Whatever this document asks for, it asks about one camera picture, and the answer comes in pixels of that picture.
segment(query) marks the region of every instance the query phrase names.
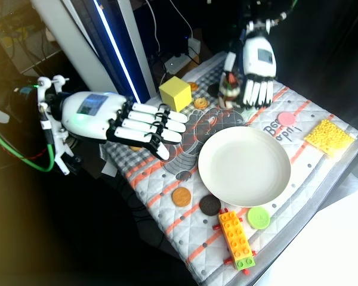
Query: yellow sponge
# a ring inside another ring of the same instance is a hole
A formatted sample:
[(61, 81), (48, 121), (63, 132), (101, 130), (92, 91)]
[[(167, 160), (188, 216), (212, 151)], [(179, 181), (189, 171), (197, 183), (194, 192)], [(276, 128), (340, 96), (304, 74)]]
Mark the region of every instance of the yellow sponge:
[(305, 140), (331, 157), (341, 155), (354, 141), (337, 125), (329, 120), (322, 120)]
[(167, 80), (159, 90), (163, 103), (168, 104), (174, 111), (181, 111), (192, 101), (190, 85), (176, 76)]

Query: red wire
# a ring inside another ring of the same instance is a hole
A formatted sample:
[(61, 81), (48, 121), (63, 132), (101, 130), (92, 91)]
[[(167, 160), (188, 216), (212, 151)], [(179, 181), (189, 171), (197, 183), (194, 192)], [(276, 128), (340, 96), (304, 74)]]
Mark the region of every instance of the red wire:
[(28, 159), (28, 160), (34, 160), (40, 156), (42, 156), (45, 152), (46, 152), (46, 148), (44, 150), (42, 150), (40, 153), (34, 155), (34, 156), (31, 156), (31, 157), (17, 157), (15, 155), (13, 155), (12, 153), (10, 153), (7, 149), (5, 149), (4, 147), (1, 147), (5, 152), (7, 152), (10, 156), (14, 157), (14, 158), (18, 158), (18, 159)]

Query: green cable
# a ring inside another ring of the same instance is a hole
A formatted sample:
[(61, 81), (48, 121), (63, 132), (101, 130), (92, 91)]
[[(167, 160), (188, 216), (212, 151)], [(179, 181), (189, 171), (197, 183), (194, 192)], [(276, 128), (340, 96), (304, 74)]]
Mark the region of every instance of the green cable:
[(10, 147), (1, 137), (0, 137), (0, 145), (3, 146), (6, 150), (8, 150), (10, 153), (15, 155), (17, 158), (19, 158), (24, 163), (28, 164), (29, 166), (35, 168), (36, 170), (42, 171), (42, 172), (49, 172), (54, 165), (54, 154), (53, 154), (53, 146), (51, 144), (47, 145), (48, 153), (49, 153), (49, 166), (47, 168), (40, 167), (36, 165), (34, 162), (23, 158), (23, 156), (18, 153), (16, 150), (14, 150), (12, 147)]

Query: quilted mat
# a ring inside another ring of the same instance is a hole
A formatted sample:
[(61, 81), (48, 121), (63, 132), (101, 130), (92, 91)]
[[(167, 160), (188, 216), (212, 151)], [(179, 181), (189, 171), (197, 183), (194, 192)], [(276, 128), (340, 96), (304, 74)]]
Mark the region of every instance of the quilted mat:
[[(327, 158), (324, 153), (306, 143), (304, 137), (323, 119), (335, 123), (353, 138), (358, 137), (358, 131), (353, 127), (278, 82), (274, 84), (275, 96), (269, 108), (220, 110), (217, 100), (207, 90), (219, 82), (224, 59), (225, 54), (219, 55), (204, 67), (198, 68), (197, 72), (185, 76), (186, 81), (195, 81), (199, 85), (199, 89), (193, 92), (193, 98), (206, 97), (211, 104), (205, 110), (197, 110), (190, 104), (182, 111), (189, 117), (187, 130), (180, 145), (167, 145), (171, 155), (168, 162), (159, 161), (144, 149), (134, 152), (127, 146), (113, 143), (103, 146), (196, 282), (210, 286), (252, 283), (254, 277), (285, 248), (286, 245), (279, 247), (275, 241), (284, 235), (286, 226), (302, 214), (301, 210), (315, 203), (312, 198), (319, 186), (340, 162)], [(293, 126), (279, 126), (276, 118), (283, 111), (296, 116), (297, 121)], [(210, 136), (231, 126), (250, 126), (273, 136), (285, 149), (292, 164), (288, 187), (280, 197), (264, 205), (271, 215), (271, 224), (267, 229), (252, 229), (245, 218), (247, 209), (221, 203), (222, 208), (235, 210), (242, 217), (251, 248), (257, 252), (256, 266), (249, 269), (251, 274), (248, 276), (237, 271), (233, 265), (223, 264), (223, 260), (230, 255), (222, 231), (212, 229), (213, 225), (218, 224), (217, 216), (207, 216), (199, 208), (200, 199), (210, 193), (197, 171), (197, 157)], [(347, 152), (356, 149), (358, 144), (354, 142)], [(186, 207), (175, 206), (171, 199), (173, 190), (180, 186), (192, 193), (192, 202)]]

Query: checkered pattern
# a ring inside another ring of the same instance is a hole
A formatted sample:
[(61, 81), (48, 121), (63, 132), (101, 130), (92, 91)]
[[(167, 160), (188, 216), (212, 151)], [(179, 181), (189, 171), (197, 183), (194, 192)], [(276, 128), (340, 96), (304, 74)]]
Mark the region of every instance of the checkered pattern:
[[(206, 97), (211, 103), (203, 111), (204, 113), (218, 104), (217, 99), (208, 95), (207, 89), (211, 84), (219, 82), (222, 68), (223, 62), (211, 70), (205, 70), (204, 75), (196, 79), (199, 90), (193, 93), (194, 99)], [(223, 286), (231, 281), (236, 281), (237, 278), (239, 279), (238, 285), (250, 283), (252, 277), (275, 258), (269, 251), (271, 247), (276, 247), (271, 244), (271, 241), (307, 205), (319, 185), (337, 163), (325, 157), (321, 151), (312, 146), (304, 145), (303, 140), (319, 121), (331, 116), (330, 113), (307, 101), (296, 92), (286, 91), (280, 83), (274, 84), (274, 91), (283, 94), (271, 107), (263, 112), (260, 111), (262, 113), (258, 117), (254, 117), (255, 120), (251, 123), (251, 127), (265, 132), (276, 130), (276, 139), (293, 162), (292, 176), (282, 195), (264, 205), (271, 215), (271, 224), (267, 229), (260, 231), (252, 229), (246, 223), (245, 217), (243, 218), (243, 228), (251, 248), (258, 252), (258, 256), (255, 258), (256, 266), (250, 268), (250, 276), (244, 276), (233, 265), (223, 265), (223, 260), (230, 255), (223, 236), (212, 230), (212, 225), (218, 223), (217, 217), (206, 216), (198, 208), (200, 199), (209, 194), (209, 191), (202, 183), (196, 169), (197, 166), (192, 169), (188, 168), (192, 173), (191, 176), (188, 180), (179, 182), (175, 173), (170, 173), (169, 168), (156, 167), (159, 161), (152, 159), (146, 150), (133, 152), (126, 146), (111, 143), (104, 146), (104, 151), (114, 159), (119, 170), (127, 177), (132, 186), (135, 185), (139, 199), (148, 206), (149, 212), (161, 230), (166, 233), (180, 257), (186, 262), (194, 279), (200, 284)], [(190, 104), (183, 110), (183, 113), (189, 116), (194, 111), (194, 106)], [(276, 126), (275, 120), (277, 115), (283, 111), (296, 114), (297, 122), (294, 127), (278, 132), (274, 127)], [(257, 110), (242, 112), (244, 121), (247, 122), (256, 112)], [(353, 138), (357, 137), (357, 130), (337, 117), (330, 119), (340, 128), (347, 130)], [(171, 193), (178, 186), (191, 190), (193, 198), (189, 206), (177, 207), (173, 204)], [(222, 203), (222, 207), (244, 213), (241, 208), (225, 203)]]

